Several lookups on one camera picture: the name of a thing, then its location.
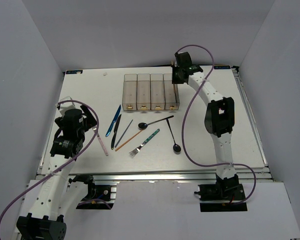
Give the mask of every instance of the chopstick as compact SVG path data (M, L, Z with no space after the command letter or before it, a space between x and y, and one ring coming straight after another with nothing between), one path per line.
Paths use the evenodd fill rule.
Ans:
M139 133L141 133L143 130L140 130L139 132L137 132L135 135L133 135L131 138L129 138L127 141L125 141L122 145L120 145L119 147L117 147L115 149L115 151L118 151L120 148L122 148L124 145L126 145L131 139L133 139L135 136L137 136Z

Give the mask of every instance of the black spoon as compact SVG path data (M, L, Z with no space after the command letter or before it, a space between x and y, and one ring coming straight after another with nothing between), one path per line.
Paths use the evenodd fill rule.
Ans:
M169 123L169 120L168 120L168 119L166 120L166 123L167 123L168 126L169 126L169 129L170 129L170 132L171 132L173 141L174 141L173 151L174 151L176 154L179 154L179 153L181 152L181 147L180 147L178 144L176 144L175 137L174 137L174 134L172 133L172 130L171 130L171 127L170 127L170 123Z
M153 122L150 122L150 123L140 122L140 123L138 124L138 127L139 127L139 129L144 130L144 129L146 129L149 125L151 125L151 124L155 124L155 123L157 123L157 122L160 122L160 121L163 121L163 120L166 120L166 119L170 119L170 118L173 118L173 117L174 117L174 115L168 116L168 117L165 117L165 118L162 118L162 119L160 119L160 120L153 121Z

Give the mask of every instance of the spoon handle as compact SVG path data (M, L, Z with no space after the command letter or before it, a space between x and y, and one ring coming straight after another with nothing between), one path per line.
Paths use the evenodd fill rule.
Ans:
M166 120L166 119L170 119L170 118L173 118L173 117L174 117L174 115L168 116L168 117L162 118L162 119L160 119L160 120L150 122L150 123L148 123L148 125L150 125L150 124L155 124L155 123L157 123L157 122L160 122L160 121L163 121L163 120Z
M171 127L170 127L170 122L169 122L169 120L168 120L168 119L166 120L166 123L167 123L167 124L168 124L168 126L169 126L169 129L170 129L170 132L171 132L171 135L172 135L172 138L173 138L174 144L176 144L175 137L174 137L174 134L172 133L172 130L171 130Z

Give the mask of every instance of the wall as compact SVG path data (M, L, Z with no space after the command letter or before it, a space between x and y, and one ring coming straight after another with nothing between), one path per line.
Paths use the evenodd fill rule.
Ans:
M300 228L300 0L275 1L240 76L271 173L284 181Z
M170 64L187 44L240 65L274 0L23 0L60 68ZM191 56L210 64L209 55Z
M62 79L22 1L0 0L0 214L36 176ZM3 219L3 240L20 203Z

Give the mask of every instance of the green handle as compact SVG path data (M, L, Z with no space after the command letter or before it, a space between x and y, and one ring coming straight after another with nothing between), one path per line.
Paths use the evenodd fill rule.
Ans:
M160 128L158 128L154 133L152 133L142 144L145 145L149 142L158 132L160 132Z

